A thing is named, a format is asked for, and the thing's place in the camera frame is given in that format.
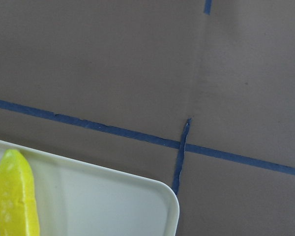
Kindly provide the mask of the yellow banana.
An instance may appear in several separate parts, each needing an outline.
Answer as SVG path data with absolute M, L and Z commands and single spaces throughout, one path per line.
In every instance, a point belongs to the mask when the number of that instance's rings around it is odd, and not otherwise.
M 0 236 L 38 236 L 34 177 L 30 164 L 16 149 L 0 161 Z

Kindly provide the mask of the white bear tray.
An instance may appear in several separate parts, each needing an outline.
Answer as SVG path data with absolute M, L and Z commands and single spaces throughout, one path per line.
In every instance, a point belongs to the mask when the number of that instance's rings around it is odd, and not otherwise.
M 43 236 L 174 236 L 179 203 L 166 184 L 0 140 L 33 171 Z

